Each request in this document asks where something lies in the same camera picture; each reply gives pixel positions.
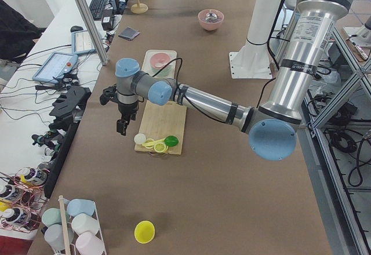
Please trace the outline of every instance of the small robot arm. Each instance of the small robot arm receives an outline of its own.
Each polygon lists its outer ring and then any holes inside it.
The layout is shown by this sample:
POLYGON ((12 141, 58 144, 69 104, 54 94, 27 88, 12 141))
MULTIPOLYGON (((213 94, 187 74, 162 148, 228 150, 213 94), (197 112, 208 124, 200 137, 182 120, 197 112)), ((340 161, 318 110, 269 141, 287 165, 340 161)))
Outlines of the small robot arm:
POLYGON ((222 123, 249 134, 254 152, 278 161, 296 146, 296 130, 301 123, 301 103, 316 73, 335 22, 344 17, 353 0, 299 0, 300 17, 280 64, 274 88, 259 108, 244 107, 202 92, 174 79, 157 79, 140 71, 139 63, 124 58, 116 64, 117 84, 103 91, 101 103, 118 103, 122 114, 118 132, 125 135, 138 110, 138 96, 158 105, 168 101, 202 111, 222 123))

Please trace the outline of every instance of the white desk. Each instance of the white desk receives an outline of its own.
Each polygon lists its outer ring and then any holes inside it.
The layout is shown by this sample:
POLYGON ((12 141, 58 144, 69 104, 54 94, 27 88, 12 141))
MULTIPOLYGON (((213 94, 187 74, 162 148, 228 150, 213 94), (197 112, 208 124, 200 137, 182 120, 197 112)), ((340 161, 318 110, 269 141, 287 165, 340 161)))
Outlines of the white desk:
MULTIPOLYGON (((115 17, 115 24, 118 23, 121 16, 115 17)), ((95 21, 97 29, 102 31, 100 21, 95 21)), ((49 27, 43 33, 37 44, 34 46, 30 54, 49 49, 55 46, 71 44, 71 33, 70 28, 73 25, 85 26, 83 20, 78 12, 77 6, 74 0, 66 0, 66 4, 59 11, 57 16, 51 22, 49 27)), ((43 62, 54 52, 65 52, 71 53, 71 47, 58 48, 36 54, 29 59, 25 59, 23 64, 43 64, 43 62)), ((82 61, 86 56, 80 56, 79 61, 82 61)), ((100 60, 97 54, 91 54, 91 56, 78 68, 78 78, 80 84, 84 87, 88 87, 93 91, 95 80, 98 77, 100 70, 100 60)), ((39 67, 37 66, 24 66, 19 68, 18 71, 12 76, 11 80, 6 85, 6 88, 0 93, 0 104, 5 108, 18 109, 18 110, 38 110, 43 121, 54 120, 54 117, 49 116, 49 113, 53 109, 51 106, 55 98, 59 96, 60 92, 50 91, 49 93, 55 92, 53 95, 48 95, 44 91, 38 93, 37 102, 35 103, 35 85, 38 82, 25 81, 20 78, 32 80, 32 76, 35 74, 39 67)), ((36 167, 43 161, 49 161, 50 158, 44 156, 45 147, 38 147, 32 145, 32 134, 44 134, 49 130, 48 122, 42 123, 38 115, 30 115, 18 121, 10 119, 7 114, 0 110, 0 150, 1 150, 1 167, 0 171, 6 174, 16 173, 23 167, 36 167)), ((7 112, 14 118, 19 118, 23 115, 32 113, 32 111, 20 112, 20 111, 9 111, 7 112)), ((24 234, 14 231, 4 231, 0 229, 0 235, 12 236, 15 238, 33 238, 35 233, 24 234)))

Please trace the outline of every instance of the keyboard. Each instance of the keyboard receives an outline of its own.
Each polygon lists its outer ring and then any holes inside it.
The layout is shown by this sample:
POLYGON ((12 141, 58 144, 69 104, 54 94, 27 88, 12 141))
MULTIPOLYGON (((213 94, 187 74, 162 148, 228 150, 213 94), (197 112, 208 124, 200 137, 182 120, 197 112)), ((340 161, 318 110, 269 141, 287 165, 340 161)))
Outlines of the keyboard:
POLYGON ((104 7, 106 6, 107 0, 92 0, 89 9, 92 13, 94 20, 101 20, 104 7))

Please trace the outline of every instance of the brown tabletop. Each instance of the brown tabletop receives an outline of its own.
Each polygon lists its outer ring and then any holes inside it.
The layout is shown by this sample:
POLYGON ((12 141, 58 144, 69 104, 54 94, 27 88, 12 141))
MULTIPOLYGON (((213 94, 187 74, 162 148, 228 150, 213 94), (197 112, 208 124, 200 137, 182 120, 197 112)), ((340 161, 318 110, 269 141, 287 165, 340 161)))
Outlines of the brown tabletop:
MULTIPOLYGON (((255 105, 266 82, 231 79, 228 65, 228 53, 245 43, 255 0, 142 1, 148 12, 126 10, 118 28, 141 34, 114 39, 49 207, 60 194, 95 200, 109 255, 331 254, 300 146, 283 161, 265 161, 246 134, 188 109, 182 155, 136 153, 144 104, 126 137, 115 131, 117 105, 103 107, 99 96, 123 57, 141 64, 148 49, 175 50, 184 59, 180 82, 242 105, 255 105), (198 24, 207 8, 225 15, 217 31, 198 24), (147 245, 134 239, 141 220, 156 228, 147 245)), ((51 254, 40 232, 29 254, 51 254)))

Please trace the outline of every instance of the computer mouse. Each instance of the computer mouse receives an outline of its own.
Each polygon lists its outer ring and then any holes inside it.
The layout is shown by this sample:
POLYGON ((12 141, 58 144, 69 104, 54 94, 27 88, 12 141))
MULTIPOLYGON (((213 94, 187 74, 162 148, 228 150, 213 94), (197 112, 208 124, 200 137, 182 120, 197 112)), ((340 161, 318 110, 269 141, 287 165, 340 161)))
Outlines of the computer mouse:
POLYGON ((77 25, 72 26, 70 29, 71 32, 76 32, 76 31, 81 31, 81 30, 83 30, 83 28, 77 25))

